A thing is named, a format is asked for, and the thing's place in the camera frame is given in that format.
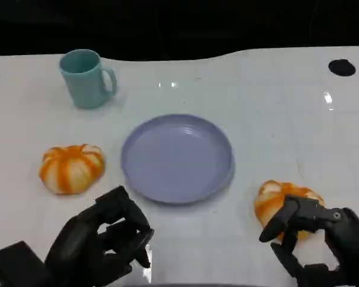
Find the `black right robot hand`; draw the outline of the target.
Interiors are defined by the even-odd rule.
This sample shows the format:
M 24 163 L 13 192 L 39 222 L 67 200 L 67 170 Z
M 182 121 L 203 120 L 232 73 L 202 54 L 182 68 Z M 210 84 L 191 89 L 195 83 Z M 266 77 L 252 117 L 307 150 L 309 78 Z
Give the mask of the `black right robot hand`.
M 324 239 L 338 261 L 301 265 L 293 255 L 299 231 L 324 230 Z M 359 217 L 347 208 L 327 209 L 318 200 L 286 196 L 284 205 L 264 227 L 259 240 L 270 242 L 277 259 L 299 286 L 359 286 Z

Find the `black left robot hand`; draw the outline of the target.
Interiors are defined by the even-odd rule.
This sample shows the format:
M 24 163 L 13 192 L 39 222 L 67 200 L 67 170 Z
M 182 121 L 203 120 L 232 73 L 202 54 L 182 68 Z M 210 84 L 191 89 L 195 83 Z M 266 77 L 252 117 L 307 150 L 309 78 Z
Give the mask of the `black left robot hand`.
M 107 286 L 151 262 L 146 247 L 154 230 L 120 185 L 95 200 L 62 228 L 45 259 L 55 286 Z

